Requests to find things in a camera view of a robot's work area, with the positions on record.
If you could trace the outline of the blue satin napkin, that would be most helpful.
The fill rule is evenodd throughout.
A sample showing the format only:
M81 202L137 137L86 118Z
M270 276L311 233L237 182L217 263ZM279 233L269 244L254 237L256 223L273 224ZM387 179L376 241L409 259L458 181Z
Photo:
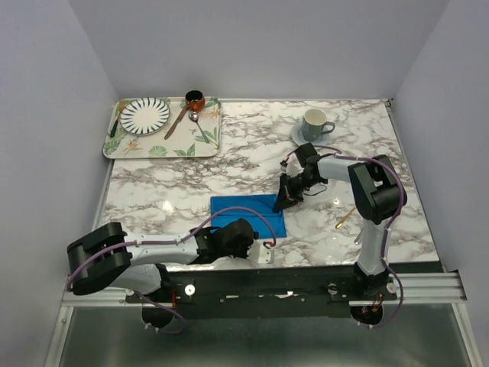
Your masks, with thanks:
M245 207L263 216L274 231L278 239L287 237L287 230L283 212L275 213L273 206L276 201L276 194L257 194L243 196L212 196L210 198L210 210L214 215L220 210L229 207ZM271 239L272 235L268 226L256 214L247 210L234 209L221 213L212 219L211 225L214 227L224 227L238 219L247 220L253 230L258 232L260 239Z

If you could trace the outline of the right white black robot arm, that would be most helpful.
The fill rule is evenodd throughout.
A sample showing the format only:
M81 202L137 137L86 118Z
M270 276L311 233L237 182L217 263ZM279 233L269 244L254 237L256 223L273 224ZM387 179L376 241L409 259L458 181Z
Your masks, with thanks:
M317 184L340 180L351 185L355 207L363 218L361 251L355 264L358 276L351 281L353 294L367 300L379 291L379 280L389 273L387 240L394 220L407 202L406 191L386 155L356 158L319 154L311 143L295 151L302 170L291 176L280 175L279 191L273 211L280 212L304 200L305 192Z

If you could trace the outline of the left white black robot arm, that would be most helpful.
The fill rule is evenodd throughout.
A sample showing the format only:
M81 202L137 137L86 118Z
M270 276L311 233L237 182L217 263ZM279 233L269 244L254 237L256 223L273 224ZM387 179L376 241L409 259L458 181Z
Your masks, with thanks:
M126 235L121 223L110 222L68 245L66 289L82 296L107 287L134 288L160 302L170 290L160 275L160 264L207 265L226 257L246 259L258 239L245 219L224 227L196 228L186 235L128 242Z

